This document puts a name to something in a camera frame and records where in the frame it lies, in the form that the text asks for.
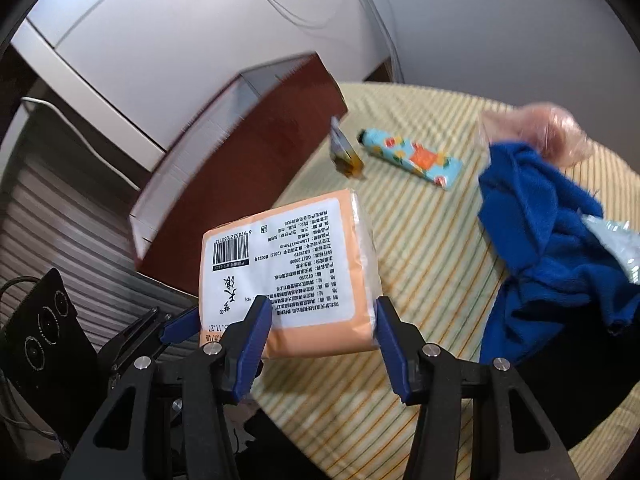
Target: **camera lens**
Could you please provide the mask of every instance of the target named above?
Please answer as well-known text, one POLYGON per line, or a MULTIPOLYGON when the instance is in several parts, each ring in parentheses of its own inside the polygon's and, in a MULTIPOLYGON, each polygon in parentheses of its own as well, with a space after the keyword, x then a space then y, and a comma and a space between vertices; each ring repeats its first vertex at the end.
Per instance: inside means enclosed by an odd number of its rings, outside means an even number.
POLYGON ((33 336, 24 340, 24 355, 31 367, 40 371, 44 368, 44 350, 40 342, 33 336))
POLYGON ((55 314, 48 306, 43 306, 38 313, 40 335, 50 345, 55 345, 60 338, 60 325, 55 314))
POLYGON ((53 302, 56 306, 56 310, 58 314, 62 317, 66 317, 69 313, 69 300, 66 298, 65 293, 61 290, 57 290, 55 296, 53 297, 53 302))

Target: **barcode number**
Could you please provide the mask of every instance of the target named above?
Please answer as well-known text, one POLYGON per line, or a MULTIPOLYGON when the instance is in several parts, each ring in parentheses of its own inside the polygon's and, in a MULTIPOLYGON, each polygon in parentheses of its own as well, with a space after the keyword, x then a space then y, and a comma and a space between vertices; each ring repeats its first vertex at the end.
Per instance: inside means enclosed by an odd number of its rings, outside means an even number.
POLYGON ((213 245, 214 265, 226 264, 249 257, 249 233, 240 233, 234 238, 216 240, 213 245))

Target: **round table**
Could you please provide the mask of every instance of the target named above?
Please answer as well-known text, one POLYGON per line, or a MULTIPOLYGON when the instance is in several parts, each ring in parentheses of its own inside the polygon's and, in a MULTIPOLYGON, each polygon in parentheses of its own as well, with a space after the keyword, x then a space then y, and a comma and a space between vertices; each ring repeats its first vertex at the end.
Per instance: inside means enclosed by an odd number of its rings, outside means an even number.
MULTIPOLYGON (((401 319, 427 341, 477 360, 482 331, 500 283, 501 260, 484 234, 478 175, 488 164, 476 141, 480 110, 505 104, 457 92, 395 84, 341 84, 349 108, 343 132, 365 163, 363 180, 339 174, 325 141, 276 205, 351 187, 368 213, 380 260, 383 291, 401 319), (364 153, 363 128, 419 140, 460 158, 464 169, 450 191, 364 153)), ((564 171, 597 192, 606 217, 640 229, 640 176, 597 144, 588 160, 564 171)), ((418 408, 400 403, 379 351, 321 359, 267 361, 253 394, 289 438, 330 477, 395 479, 404 473, 418 408)), ((640 427, 640 387, 575 446, 583 479, 606 478, 640 427)), ((472 406, 463 401, 459 480, 469 476, 472 406)))

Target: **orange tissue package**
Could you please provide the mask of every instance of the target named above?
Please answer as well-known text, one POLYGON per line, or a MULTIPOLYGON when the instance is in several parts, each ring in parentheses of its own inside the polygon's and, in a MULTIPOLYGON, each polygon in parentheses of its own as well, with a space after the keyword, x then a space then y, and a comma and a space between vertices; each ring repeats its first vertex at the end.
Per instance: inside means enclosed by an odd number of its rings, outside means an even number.
POLYGON ((261 294, 273 303, 263 357, 322 357, 376 347, 382 295, 372 235, 343 189, 205 233, 200 344, 220 339, 261 294))

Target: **blue towel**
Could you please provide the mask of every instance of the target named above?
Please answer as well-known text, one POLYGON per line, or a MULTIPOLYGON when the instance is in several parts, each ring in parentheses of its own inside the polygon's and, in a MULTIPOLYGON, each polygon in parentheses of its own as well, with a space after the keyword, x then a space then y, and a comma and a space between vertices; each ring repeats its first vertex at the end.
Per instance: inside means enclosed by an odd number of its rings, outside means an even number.
POLYGON ((634 319, 640 286, 580 220, 578 211, 602 217, 600 204, 527 144, 494 144, 490 153, 478 216, 510 277, 484 329, 480 362, 523 361, 594 304, 607 329, 621 332, 634 319))

